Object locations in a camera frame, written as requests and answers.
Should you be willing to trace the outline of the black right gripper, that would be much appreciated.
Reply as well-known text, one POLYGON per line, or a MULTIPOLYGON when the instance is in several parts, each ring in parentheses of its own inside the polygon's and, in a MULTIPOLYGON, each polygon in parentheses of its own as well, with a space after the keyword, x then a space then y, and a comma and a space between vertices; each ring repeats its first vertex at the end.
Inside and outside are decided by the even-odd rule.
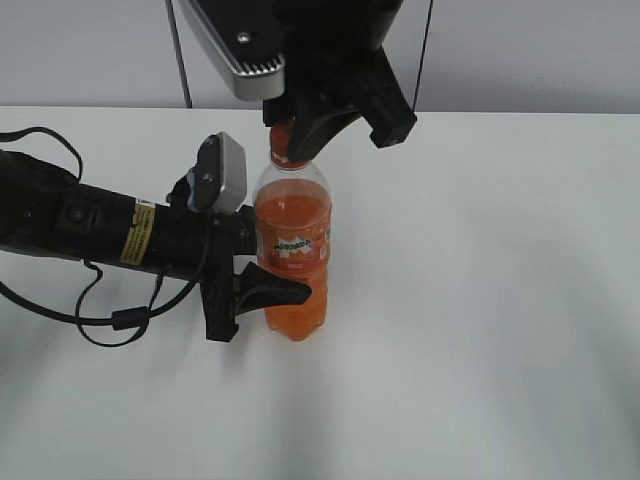
POLYGON ((399 1, 276 1, 283 31, 285 91, 263 103, 266 126, 293 120, 288 160, 312 161, 359 118, 378 148, 402 143, 417 117, 383 42, 399 1))

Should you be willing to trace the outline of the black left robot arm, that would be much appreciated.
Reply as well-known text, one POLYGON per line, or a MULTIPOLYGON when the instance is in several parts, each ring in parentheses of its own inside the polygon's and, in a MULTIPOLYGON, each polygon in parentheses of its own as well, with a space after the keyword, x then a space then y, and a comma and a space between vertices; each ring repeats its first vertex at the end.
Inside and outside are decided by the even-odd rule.
POLYGON ((302 305, 311 288, 254 263, 234 271, 237 256, 256 252, 255 214, 222 186, 222 160, 200 160, 180 178, 164 205, 83 184, 71 172, 20 152, 1 153, 1 248, 32 257, 81 261, 103 275, 101 265, 183 279, 161 306, 147 304, 105 317, 58 312, 1 287, 3 297, 35 314, 86 327, 132 331, 140 339, 152 319, 201 293, 209 340, 228 342, 237 316, 283 305, 302 305))

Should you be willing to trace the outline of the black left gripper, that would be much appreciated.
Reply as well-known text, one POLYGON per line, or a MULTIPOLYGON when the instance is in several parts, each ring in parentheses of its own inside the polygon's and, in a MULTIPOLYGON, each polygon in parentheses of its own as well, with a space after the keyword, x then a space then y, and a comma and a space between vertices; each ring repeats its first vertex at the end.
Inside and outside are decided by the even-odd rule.
POLYGON ((200 291, 205 336, 230 342, 239 329, 236 317, 270 307, 302 305, 312 294, 305 283, 277 276, 255 263, 234 272, 237 256, 256 253, 255 213, 239 204, 226 213, 208 206, 195 208, 195 178, 187 174, 167 195, 168 229, 178 235, 172 247, 191 255, 186 278, 200 291))

